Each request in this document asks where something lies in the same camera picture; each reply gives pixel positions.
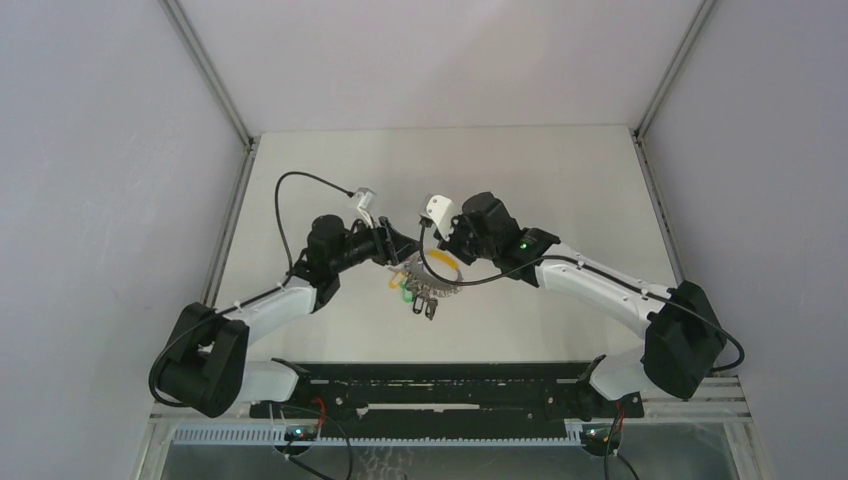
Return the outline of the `yellow tagged key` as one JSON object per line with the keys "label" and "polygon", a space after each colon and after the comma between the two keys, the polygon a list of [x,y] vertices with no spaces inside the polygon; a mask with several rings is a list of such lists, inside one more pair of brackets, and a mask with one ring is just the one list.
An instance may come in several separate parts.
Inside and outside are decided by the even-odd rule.
{"label": "yellow tagged key", "polygon": [[389,280],[388,287],[392,290],[403,288],[407,279],[407,274],[403,271],[396,272]]}

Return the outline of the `large metal keyring yellow handle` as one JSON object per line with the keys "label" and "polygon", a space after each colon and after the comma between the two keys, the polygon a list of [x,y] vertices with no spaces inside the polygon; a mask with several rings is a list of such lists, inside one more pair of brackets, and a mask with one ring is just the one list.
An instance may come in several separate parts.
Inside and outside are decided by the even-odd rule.
{"label": "large metal keyring yellow handle", "polygon": [[404,287],[414,296],[426,299],[446,298],[458,294],[463,275],[458,262],[448,254],[426,249],[424,254],[414,253],[395,272],[407,274]]}

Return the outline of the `green tagged key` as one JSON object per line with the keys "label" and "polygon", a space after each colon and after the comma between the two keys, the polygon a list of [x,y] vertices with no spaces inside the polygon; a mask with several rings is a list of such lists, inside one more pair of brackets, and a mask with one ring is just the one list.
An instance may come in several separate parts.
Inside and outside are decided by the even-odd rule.
{"label": "green tagged key", "polygon": [[414,294],[412,292],[410,292],[409,290],[407,290],[405,287],[401,287],[399,289],[399,292],[400,292],[401,299],[406,304],[412,304],[414,302]]}

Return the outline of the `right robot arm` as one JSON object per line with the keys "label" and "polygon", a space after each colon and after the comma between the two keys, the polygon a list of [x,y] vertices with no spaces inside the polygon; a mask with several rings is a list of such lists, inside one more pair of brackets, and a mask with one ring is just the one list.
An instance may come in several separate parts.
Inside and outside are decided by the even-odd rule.
{"label": "right robot arm", "polygon": [[434,227],[438,249],[462,263],[486,260],[498,269],[498,279],[570,295],[639,339],[638,346],[602,355],[588,367],[577,393],[589,415],[605,415],[617,400],[651,387],[674,398],[692,398],[702,381],[717,372],[715,362],[731,342],[697,284],[667,287],[623,274],[552,233],[520,227],[490,192],[462,205],[431,195],[420,217]]}

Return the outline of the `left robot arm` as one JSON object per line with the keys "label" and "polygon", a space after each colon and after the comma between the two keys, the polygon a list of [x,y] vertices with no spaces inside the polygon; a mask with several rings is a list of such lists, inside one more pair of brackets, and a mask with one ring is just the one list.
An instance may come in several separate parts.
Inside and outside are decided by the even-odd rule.
{"label": "left robot arm", "polygon": [[274,404],[290,417],[311,407],[311,388],[281,361],[250,361],[248,350],[277,329],[326,306],[343,272],[370,261],[397,266],[420,242],[379,218],[345,226],[336,215],[316,218],[306,246],[284,279],[224,309],[191,303],[180,312],[166,346],[148,374],[154,399],[216,418],[239,403]]}

